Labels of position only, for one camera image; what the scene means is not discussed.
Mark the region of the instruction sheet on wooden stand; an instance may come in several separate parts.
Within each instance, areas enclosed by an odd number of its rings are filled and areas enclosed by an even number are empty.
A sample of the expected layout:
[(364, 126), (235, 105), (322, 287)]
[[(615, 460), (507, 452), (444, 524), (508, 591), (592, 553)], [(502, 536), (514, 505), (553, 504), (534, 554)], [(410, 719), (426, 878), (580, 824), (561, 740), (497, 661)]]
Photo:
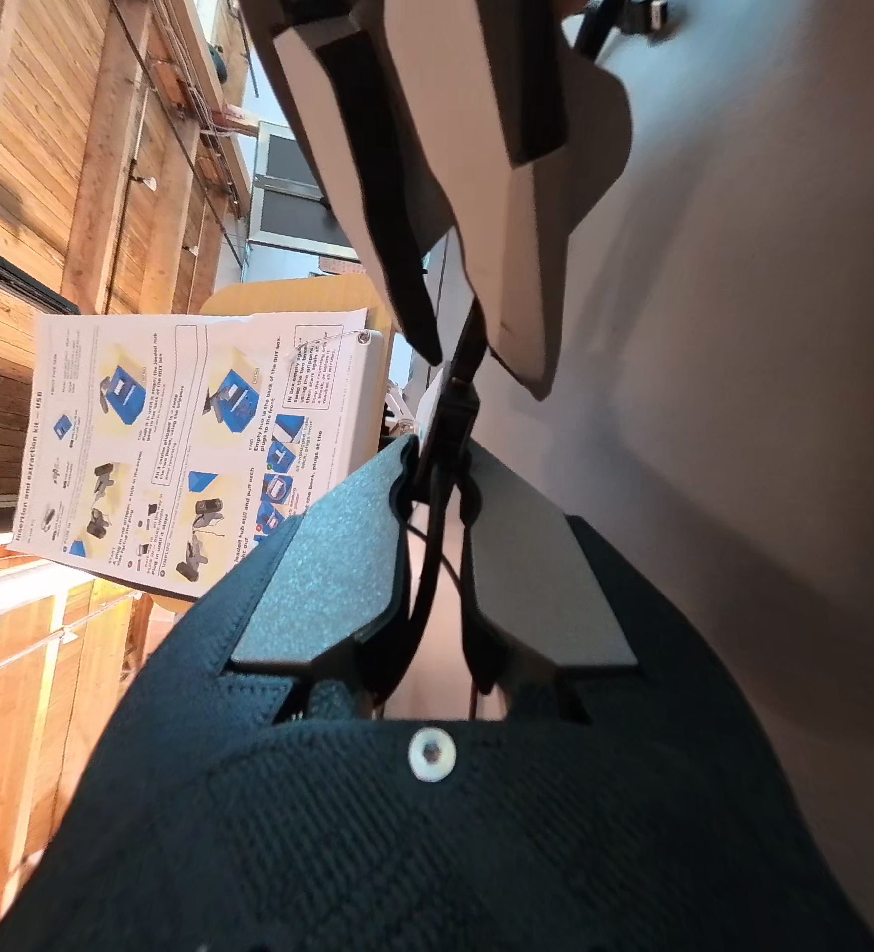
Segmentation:
[(197, 313), (243, 317), (256, 313), (336, 312), (362, 307), (368, 310), (367, 328), (379, 330), (391, 339), (391, 361), (396, 322), (366, 275), (235, 283), (214, 292)]

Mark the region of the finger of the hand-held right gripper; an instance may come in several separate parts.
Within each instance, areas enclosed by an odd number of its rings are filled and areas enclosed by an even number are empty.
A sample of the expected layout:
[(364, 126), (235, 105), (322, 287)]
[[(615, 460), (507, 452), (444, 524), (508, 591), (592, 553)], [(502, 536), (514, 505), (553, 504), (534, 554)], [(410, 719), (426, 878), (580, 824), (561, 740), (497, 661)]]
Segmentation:
[(496, 359), (537, 400), (560, 351), (569, 124), (550, 2), (384, 3), (427, 166)]
[(383, 9), (290, 28), (274, 48), (331, 210), (410, 345), (443, 362), (423, 258), (446, 231), (383, 41)]

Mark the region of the white board ledge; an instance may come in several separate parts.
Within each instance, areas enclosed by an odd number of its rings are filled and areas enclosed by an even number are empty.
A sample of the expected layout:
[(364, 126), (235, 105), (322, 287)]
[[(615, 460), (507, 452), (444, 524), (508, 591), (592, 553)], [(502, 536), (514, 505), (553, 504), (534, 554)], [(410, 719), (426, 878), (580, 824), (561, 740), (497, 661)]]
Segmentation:
[(348, 475), (379, 451), (389, 387), (391, 339), (379, 330), (368, 331), (370, 341), (366, 345), (355, 344), (352, 353), (345, 432)]

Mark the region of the printed instruction sheet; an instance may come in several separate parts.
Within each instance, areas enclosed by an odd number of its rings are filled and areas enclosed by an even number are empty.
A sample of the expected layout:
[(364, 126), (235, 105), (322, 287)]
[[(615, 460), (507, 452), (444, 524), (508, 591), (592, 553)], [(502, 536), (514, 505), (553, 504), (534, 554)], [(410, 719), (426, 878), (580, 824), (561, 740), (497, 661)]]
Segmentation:
[(205, 594), (348, 478), (367, 312), (39, 316), (12, 549)]

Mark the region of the black USB hub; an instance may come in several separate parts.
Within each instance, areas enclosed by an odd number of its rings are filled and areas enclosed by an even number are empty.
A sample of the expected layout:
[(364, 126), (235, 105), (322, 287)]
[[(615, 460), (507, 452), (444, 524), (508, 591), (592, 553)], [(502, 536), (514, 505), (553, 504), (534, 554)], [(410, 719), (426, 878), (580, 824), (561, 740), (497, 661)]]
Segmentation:
[(429, 493), (431, 478), (437, 471), (449, 477), (461, 472), (479, 409), (480, 400), (471, 381), (456, 376), (443, 381), (412, 481), (417, 499), (422, 501)]

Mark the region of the black framed panel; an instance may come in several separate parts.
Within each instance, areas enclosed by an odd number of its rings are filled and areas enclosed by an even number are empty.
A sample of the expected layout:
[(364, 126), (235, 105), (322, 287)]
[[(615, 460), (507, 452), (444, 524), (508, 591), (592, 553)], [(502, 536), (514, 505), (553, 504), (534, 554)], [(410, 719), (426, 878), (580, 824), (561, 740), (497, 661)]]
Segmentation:
[(359, 262), (289, 127), (259, 125), (250, 194), (251, 244)]

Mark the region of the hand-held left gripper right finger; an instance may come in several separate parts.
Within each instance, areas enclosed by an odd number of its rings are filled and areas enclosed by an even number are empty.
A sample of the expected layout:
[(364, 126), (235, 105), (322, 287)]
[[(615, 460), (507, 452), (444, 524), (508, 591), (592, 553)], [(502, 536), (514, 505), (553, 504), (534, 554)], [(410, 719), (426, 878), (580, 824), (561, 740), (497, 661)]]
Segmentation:
[(479, 692), (637, 668), (566, 514), (477, 443), (460, 518), (463, 649)]

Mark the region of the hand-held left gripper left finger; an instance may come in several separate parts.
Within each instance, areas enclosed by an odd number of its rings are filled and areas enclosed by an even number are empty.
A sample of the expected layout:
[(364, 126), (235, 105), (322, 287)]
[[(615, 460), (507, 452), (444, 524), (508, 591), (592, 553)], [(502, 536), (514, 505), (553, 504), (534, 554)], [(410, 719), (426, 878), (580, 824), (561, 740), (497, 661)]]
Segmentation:
[(402, 436), (299, 517), (230, 656), (233, 667), (405, 667), (407, 484), (418, 439)]

